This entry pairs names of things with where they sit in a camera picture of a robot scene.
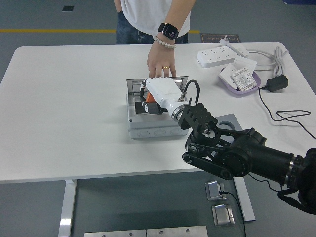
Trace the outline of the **person's left hand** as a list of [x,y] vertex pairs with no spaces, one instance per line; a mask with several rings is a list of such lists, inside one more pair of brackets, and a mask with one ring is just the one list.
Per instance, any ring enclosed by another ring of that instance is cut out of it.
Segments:
[[174,49],[154,42],[148,54],[149,78],[176,76]]

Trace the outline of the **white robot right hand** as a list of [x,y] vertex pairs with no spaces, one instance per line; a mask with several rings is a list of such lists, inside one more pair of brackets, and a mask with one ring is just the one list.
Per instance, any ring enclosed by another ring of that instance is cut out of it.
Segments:
[[[150,103],[144,98],[144,90],[154,99]],[[149,114],[162,114],[168,111],[174,121],[178,121],[188,102],[186,93],[182,92],[172,78],[148,78],[141,82],[140,101],[144,110]]]

